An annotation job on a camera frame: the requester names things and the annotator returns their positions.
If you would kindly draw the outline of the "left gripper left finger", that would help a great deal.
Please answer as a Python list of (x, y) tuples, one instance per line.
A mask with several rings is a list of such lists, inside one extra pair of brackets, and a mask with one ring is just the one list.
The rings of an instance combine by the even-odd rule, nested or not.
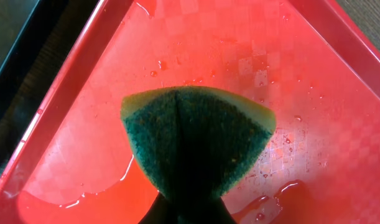
[(177, 210), (161, 193), (158, 193), (149, 211), (139, 224), (177, 224)]

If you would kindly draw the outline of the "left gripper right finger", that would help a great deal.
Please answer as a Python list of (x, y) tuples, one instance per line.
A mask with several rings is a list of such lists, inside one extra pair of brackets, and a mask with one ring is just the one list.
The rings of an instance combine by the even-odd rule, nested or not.
[(218, 198), (200, 206), (195, 215), (195, 223), (199, 224), (236, 224), (223, 200)]

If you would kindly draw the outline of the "green yellow scrub sponge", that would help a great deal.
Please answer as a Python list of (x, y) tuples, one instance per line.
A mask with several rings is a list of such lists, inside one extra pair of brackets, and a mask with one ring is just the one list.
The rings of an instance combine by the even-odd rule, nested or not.
[(139, 167), (174, 203), (220, 198), (249, 172), (276, 129), (269, 108), (206, 86), (125, 96), (121, 121)]

